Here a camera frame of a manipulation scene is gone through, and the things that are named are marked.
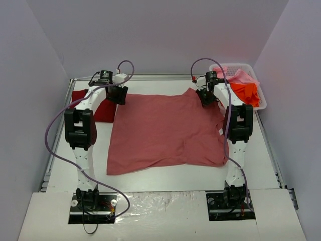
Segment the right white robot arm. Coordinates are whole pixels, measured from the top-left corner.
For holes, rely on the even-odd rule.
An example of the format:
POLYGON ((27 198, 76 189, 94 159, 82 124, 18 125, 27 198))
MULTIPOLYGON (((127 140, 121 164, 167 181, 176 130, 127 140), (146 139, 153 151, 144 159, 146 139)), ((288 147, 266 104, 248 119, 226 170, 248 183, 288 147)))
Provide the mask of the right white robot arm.
POLYGON ((253 107, 245 104, 232 90, 231 85, 219 78, 215 71, 201 76, 205 83, 196 93, 203 107, 217 102, 225 111, 223 122, 224 155, 228 159, 222 200, 228 208, 236 208, 249 198, 244 177, 245 151, 253 133, 253 107))

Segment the salmon pink t-shirt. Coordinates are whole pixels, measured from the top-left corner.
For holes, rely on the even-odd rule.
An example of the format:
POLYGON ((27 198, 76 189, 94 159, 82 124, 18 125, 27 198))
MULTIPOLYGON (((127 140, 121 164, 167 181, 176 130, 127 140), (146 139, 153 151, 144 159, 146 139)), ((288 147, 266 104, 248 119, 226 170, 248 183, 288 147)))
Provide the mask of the salmon pink t-shirt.
POLYGON ((202 106, 193 89, 173 96, 129 94, 116 111, 106 173, 182 164, 222 167, 223 119, 218 105, 202 106))

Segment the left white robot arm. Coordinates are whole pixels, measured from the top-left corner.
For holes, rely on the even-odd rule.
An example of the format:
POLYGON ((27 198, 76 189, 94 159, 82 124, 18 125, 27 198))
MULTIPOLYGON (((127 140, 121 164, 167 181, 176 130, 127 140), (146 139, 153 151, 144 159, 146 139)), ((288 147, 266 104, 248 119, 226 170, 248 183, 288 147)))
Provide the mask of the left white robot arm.
POLYGON ((97 140, 94 114, 105 100, 124 105, 128 91, 124 84, 128 80, 129 77, 119 70, 115 75, 101 70, 98 80, 89 81, 83 99, 64 112, 65 140, 73 151, 78 169, 76 197, 83 209, 96 210, 101 204, 98 184, 93 181, 93 146, 97 140))

